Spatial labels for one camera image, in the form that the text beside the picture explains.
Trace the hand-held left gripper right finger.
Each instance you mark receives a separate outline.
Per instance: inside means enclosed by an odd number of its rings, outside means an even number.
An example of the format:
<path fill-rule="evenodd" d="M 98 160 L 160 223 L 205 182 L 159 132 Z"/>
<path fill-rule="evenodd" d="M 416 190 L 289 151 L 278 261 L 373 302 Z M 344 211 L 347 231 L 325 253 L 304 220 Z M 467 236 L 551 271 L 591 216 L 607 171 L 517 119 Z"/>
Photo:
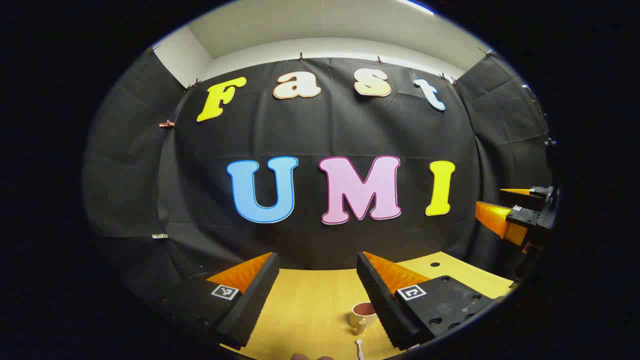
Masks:
<path fill-rule="evenodd" d="M 448 335 L 496 299 L 450 275 L 428 278 L 367 251 L 356 273 L 393 347 L 404 351 Z"/>

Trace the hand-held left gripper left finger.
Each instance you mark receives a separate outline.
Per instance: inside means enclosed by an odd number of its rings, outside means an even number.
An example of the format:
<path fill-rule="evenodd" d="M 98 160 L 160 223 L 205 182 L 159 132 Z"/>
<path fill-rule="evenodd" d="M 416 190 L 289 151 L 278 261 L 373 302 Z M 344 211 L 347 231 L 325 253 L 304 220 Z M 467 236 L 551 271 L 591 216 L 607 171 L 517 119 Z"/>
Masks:
<path fill-rule="evenodd" d="M 265 307 L 281 259 L 268 252 L 224 271 L 188 276 L 157 299 L 179 331 L 208 346 L 246 347 Z"/>

